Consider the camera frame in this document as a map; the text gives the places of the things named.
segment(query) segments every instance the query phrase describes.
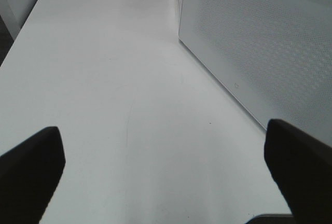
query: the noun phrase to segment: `perforated panel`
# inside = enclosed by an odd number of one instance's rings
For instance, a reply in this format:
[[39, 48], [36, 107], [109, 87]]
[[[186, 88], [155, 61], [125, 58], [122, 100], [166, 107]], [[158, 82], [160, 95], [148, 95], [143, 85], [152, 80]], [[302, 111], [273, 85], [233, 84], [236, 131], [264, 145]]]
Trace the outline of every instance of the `perforated panel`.
[[183, 4], [181, 40], [264, 127], [283, 118], [332, 145], [331, 0]]

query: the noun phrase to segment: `scratch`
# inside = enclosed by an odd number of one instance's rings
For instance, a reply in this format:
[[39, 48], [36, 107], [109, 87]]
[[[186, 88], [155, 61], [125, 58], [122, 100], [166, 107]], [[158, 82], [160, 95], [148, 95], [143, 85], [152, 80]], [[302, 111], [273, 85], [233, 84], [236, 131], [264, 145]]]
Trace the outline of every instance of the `scratch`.
[[128, 114], [128, 119], [127, 119], [127, 126], [126, 126], [126, 147], [128, 147], [128, 129], [129, 129], [129, 122], [130, 122], [130, 116], [131, 116], [131, 111], [133, 109], [134, 101], [131, 103], [129, 114]]

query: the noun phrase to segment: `white desk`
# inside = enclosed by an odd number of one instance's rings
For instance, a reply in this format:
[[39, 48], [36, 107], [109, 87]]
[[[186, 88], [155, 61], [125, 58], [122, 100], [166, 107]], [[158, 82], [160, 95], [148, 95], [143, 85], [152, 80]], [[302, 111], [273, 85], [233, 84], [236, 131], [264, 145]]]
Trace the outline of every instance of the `white desk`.
[[39, 0], [0, 67], [0, 152], [48, 125], [66, 166], [41, 223], [289, 213], [265, 135], [178, 42], [174, 0]]

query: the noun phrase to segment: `perforated metal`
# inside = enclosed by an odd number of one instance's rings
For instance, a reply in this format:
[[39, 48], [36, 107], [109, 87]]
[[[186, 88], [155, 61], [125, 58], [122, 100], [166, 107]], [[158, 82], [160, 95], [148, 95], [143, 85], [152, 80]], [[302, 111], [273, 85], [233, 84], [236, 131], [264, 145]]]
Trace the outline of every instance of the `perforated metal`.
[[[180, 38], [264, 127], [270, 118], [283, 118], [332, 145], [328, 2], [197, 0], [194, 6], [184, 0], [187, 14], [183, 13]], [[194, 20], [186, 25], [188, 13]], [[195, 41], [182, 35], [188, 31], [197, 36]], [[197, 41], [203, 43], [198, 52]], [[202, 49], [215, 57], [203, 55]], [[216, 64], [224, 67], [223, 73]], [[224, 79], [225, 67], [246, 90], [237, 90]], [[259, 104], [266, 109], [256, 110]]]

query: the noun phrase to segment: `white table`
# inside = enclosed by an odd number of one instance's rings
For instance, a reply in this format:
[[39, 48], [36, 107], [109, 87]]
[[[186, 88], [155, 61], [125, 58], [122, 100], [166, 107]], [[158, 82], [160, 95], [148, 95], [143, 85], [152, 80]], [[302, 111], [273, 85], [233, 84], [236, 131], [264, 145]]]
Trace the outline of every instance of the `white table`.
[[174, 0], [39, 0], [0, 67], [0, 153], [48, 125], [66, 166], [41, 223], [289, 213], [265, 134], [177, 38]]

